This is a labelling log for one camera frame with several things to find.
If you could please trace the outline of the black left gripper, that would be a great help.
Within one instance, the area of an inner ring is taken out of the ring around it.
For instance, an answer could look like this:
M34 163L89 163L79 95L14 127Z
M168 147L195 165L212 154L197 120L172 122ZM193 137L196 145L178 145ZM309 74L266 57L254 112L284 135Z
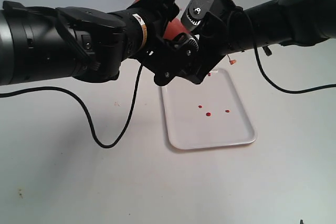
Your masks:
M175 77L183 77L188 61L198 51L196 39L187 30L173 40L155 37L147 46L153 54L144 53L138 61L154 73L154 83L159 87L167 85Z

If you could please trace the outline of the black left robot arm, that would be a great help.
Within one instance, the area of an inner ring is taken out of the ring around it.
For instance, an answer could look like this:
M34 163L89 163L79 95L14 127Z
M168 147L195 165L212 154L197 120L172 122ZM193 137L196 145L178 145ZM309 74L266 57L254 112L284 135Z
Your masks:
M1 85L73 77L117 80L126 59L154 72L163 86L183 76L199 47L194 36L164 36L179 13L175 0L136 0L124 10L24 6L1 8Z

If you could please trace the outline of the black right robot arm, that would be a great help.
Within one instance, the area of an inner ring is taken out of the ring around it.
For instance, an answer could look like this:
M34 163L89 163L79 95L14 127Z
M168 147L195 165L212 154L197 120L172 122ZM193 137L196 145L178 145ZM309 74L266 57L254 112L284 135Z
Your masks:
M232 0L191 0L181 22L199 36L198 55L181 76L200 84L226 55L335 38L335 0L271 0L249 9Z

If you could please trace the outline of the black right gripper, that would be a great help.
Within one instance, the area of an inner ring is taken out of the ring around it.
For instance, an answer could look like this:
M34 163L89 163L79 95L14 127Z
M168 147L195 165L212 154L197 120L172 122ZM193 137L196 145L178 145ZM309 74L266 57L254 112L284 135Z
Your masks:
M200 84L230 49L230 20L243 11L232 0L190 0L181 17L183 26L199 36L198 52L187 64L183 78Z

